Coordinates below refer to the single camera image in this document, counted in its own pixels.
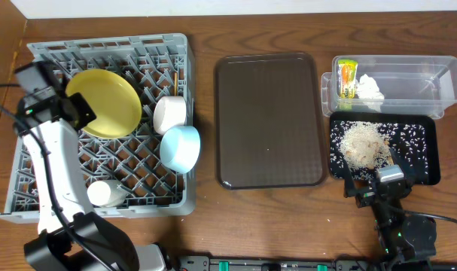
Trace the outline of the yellow round plate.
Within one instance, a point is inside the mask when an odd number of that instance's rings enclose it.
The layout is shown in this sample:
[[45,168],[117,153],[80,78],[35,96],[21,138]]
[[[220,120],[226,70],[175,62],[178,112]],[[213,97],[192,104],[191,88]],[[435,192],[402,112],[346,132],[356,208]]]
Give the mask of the yellow round plate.
[[101,138],[129,135],[140,123],[142,106],[134,88],[120,75],[102,69],[76,74],[67,84],[66,94],[80,93],[96,115],[83,131]]

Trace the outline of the rice food waste pile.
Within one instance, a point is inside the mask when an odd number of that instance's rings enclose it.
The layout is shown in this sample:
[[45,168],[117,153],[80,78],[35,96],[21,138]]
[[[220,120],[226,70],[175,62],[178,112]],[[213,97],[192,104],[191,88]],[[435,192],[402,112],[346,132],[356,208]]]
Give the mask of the rice food waste pile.
[[354,122],[344,132],[339,150],[351,170],[379,169],[394,164],[388,137],[379,124]]

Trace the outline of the white paper cup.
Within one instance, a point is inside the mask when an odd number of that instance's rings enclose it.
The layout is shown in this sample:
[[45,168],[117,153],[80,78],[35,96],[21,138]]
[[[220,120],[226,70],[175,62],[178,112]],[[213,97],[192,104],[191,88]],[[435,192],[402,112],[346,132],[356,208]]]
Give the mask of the white paper cup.
[[87,188],[90,202],[99,207],[116,207],[121,205],[128,193],[118,180],[95,181]]

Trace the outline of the white tissue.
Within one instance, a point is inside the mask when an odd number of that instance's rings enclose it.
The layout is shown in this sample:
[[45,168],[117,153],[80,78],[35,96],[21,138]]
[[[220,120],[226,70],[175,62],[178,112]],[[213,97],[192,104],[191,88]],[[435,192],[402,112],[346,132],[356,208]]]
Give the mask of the white tissue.
[[367,74],[362,75],[357,84],[356,95],[369,109],[381,112],[381,105],[383,104],[385,97],[380,92],[374,78]]

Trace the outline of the wooden chopstick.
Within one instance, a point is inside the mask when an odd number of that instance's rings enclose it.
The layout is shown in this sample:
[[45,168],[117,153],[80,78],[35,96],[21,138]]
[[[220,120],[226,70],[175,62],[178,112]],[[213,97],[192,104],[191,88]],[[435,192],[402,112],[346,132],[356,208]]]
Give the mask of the wooden chopstick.
[[178,73],[177,72],[174,72],[174,92],[173,92],[173,96],[177,96],[178,95]]

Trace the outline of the light blue bowl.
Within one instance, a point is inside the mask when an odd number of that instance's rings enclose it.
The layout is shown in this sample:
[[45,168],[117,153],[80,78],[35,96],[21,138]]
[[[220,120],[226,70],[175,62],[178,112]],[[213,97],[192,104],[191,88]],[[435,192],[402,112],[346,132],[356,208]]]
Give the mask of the light blue bowl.
[[197,163],[200,148],[200,134],[194,126],[174,126],[162,138],[161,163],[175,172],[188,173]]

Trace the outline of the yellow green snack wrapper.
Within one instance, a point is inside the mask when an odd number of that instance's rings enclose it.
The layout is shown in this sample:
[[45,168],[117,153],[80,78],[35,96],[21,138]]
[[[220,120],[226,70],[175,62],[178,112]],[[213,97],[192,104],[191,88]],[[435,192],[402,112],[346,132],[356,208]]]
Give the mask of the yellow green snack wrapper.
[[356,73],[358,62],[352,59],[339,59],[337,61],[340,82],[340,97],[353,99],[356,90]]

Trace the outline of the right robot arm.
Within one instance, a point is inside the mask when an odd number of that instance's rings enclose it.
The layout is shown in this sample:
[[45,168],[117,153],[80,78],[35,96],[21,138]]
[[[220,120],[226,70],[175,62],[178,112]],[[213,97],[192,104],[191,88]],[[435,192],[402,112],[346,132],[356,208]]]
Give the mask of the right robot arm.
[[402,208],[401,199],[413,185],[413,177],[397,165],[378,169],[376,178],[364,187],[357,187],[351,170],[344,169],[344,196],[355,198],[359,208],[371,208],[379,243],[393,264],[427,260],[436,254],[434,219],[409,215]]

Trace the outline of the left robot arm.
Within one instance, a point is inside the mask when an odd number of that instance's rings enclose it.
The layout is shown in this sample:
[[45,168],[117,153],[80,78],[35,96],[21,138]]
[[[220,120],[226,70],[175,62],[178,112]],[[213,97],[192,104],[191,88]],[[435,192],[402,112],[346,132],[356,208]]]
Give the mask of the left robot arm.
[[81,94],[66,94],[51,62],[31,62],[14,72],[26,95],[14,129],[35,168],[38,237],[24,245],[35,270],[173,270],[158,245],[134,246],[128,235],[100,217],[88,199],[78,161],[78,131],[96,119]]

